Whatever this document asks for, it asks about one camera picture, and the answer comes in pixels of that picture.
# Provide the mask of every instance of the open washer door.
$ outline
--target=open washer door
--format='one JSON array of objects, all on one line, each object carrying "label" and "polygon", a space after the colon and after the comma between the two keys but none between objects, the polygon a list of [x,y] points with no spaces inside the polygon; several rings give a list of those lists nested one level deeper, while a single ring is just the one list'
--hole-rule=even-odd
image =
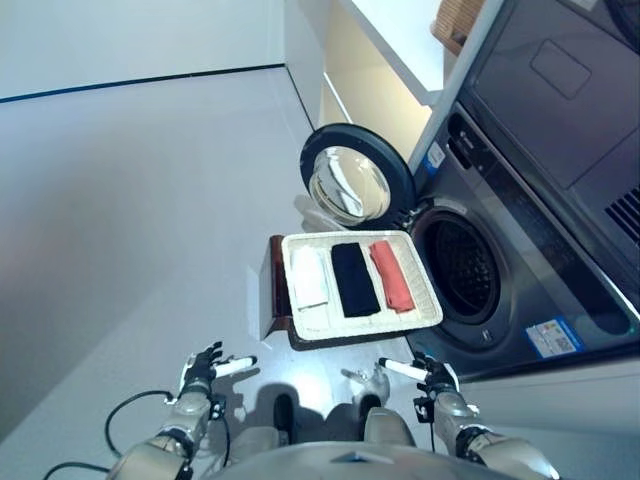
[{"label": "open washer door", "polygon": [[347,228],[400,228],[415,206],[411,171],[385,139],[346,123],[324,126],[300,155],[302,180],[315,203]]}]

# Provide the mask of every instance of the folded black cloth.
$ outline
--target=folded black cloth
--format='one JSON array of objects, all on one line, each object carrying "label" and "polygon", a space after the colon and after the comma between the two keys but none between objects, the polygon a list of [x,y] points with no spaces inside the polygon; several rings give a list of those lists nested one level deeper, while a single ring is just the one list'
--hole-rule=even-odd
[{"label": "folded black cloth", "polygon": [[331,247],[331,263],[345,317],[364,317],[380,311],[380,304],[358,243]]}]

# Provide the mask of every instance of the white cabinet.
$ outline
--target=white cabinet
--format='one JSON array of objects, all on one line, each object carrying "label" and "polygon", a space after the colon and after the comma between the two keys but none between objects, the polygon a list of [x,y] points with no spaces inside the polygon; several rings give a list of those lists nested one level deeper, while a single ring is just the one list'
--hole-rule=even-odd
[{"label": "white cabinet", "polygon": [[429,31],[440,0],[285,0],[285,59],[314,128],[350,122],[417,169],[502,0],[456,59]]},{"label": "white cabinet", "polygon": [[314,128],[349,122],[408,160],[431,109],[421,105],[356,18],[337,0],[289,0],[285,55]]}]

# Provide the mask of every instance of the white tray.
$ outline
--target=white tray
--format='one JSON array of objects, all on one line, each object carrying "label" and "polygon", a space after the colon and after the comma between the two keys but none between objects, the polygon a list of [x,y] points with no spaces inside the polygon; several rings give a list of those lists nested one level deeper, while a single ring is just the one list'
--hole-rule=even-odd
[{"label": "white tray", "polygon": [[[369,246],[379,240],[387,240],[391,245],[400,269],[409,286],[416,306],[414,310],[396,313],[387,307],[382,287],[382,279],[371,260]],[[380,312],[366,317],[345,318],[340,302],[336,278],[331,266],[331,247],[339,243],[360,243],[367,270],[380,304]],[[322,256],[327,275],[329,302],[303,310],[298,309],[294,291],[291,255],[297,249],[309,246],[316,248]],[[291,300],[293,324],[298,336],[304,340],[327,340],[338,337],[372,335],[399,332],[415,328],[433,327],[442,321],[442,307],[436,298],[429,277],[411,237],[401,230],[323,232],[288,235],[282,241],[284,271]]]}]

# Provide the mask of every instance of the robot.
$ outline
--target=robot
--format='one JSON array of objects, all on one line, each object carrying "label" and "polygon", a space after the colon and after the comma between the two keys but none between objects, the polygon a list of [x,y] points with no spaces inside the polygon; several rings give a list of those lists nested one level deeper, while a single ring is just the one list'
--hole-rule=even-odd
[{"label": "robot", "polygon": [[[153,438],[131,448],[108,480],[190,480],[191,462],[208,423],[223,419],[225,399],[214,393],[216,378],[254,365],[255,357],[220,362],[222,343],[192,354],[181,376],[177,402]],[[451,366],[424,355],[412,364],[381,358],[379,365],[420,382],[414,399],[418,419],[430,423],[447,455],[415,447],[404,420],[392,410],[368,412],[362,442],[317,442],[279,447],[238,460],[218,473],[221,480],[263,478],[383,478],[469,480],[558,480],[544,455],[528,442],[502,436],[482,423],[478,408],[460,394]],[[243,434],[251,435],[251,429]]]}]

